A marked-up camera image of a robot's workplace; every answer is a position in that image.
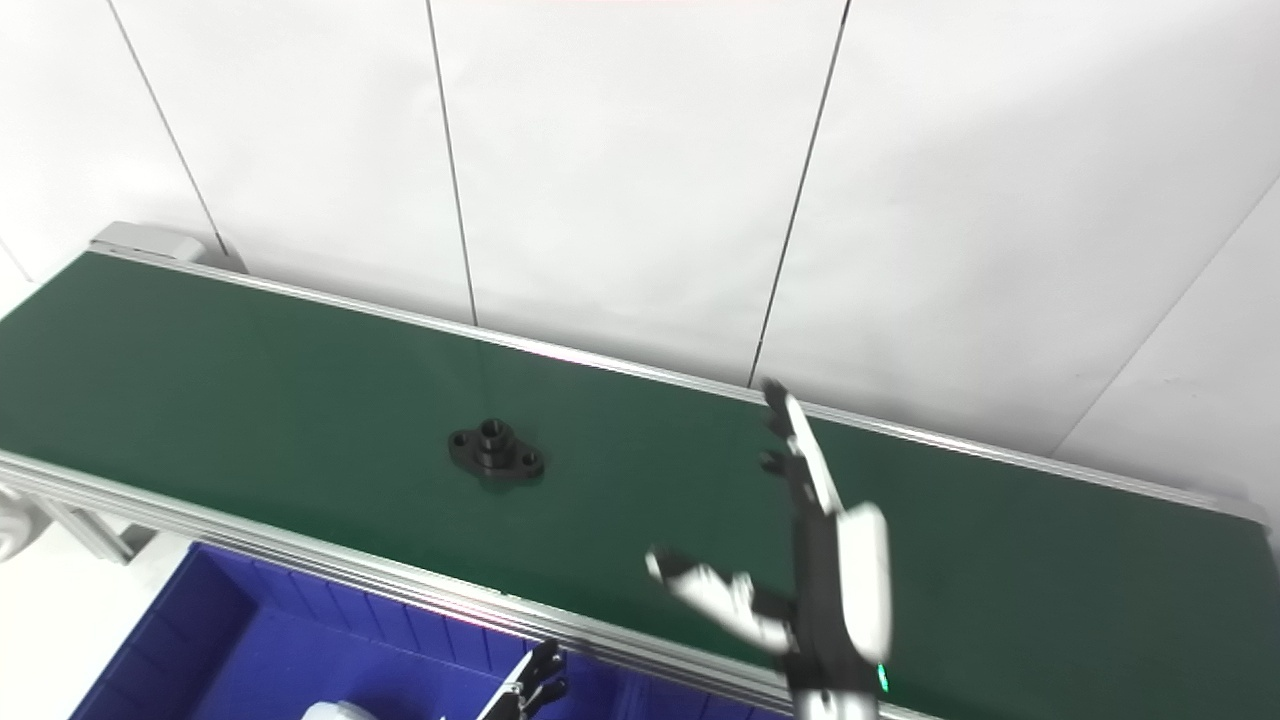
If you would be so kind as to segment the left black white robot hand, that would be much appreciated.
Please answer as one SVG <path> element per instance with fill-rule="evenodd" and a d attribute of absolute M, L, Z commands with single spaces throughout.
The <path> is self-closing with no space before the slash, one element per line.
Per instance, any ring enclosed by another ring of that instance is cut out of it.
<path fill-rule="evenodd" d="M 570 680 L 558 641 L 535 644 L 508 673 L 477 719 L 535 719 L 548 705 L 564 698 Z"/>

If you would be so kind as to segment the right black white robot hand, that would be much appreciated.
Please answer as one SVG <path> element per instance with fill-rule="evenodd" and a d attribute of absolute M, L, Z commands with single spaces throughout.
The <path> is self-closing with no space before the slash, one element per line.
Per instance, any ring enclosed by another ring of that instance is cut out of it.
<path fill-rule="evenodd" d="M 787 446 L 763 454 L 762 468 L 788 487 L 794 594 L 662 547 L 646 552 L 648 573 L 675 598 L 772 656 L 796 719 L 877 719 L 892 639 L 887 521 L 870 501 L 842 502 L 800 401 L 774 379 L 762 391 L 767 425 Z"/>

